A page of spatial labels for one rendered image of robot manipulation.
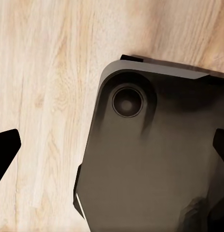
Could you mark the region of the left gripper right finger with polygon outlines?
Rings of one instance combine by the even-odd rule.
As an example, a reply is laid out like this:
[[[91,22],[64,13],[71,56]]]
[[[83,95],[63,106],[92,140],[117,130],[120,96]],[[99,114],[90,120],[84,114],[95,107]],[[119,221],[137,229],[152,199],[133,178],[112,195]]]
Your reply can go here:
[[[224,129],[218,128],[216,130],[212,145],[224,161]]]

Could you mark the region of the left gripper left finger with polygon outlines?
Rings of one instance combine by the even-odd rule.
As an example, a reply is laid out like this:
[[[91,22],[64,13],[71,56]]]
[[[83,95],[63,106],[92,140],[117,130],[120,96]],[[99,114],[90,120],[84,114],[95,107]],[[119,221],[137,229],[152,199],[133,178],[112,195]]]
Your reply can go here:
[[[0,181],[21,147],[17,129],[0,132]]]

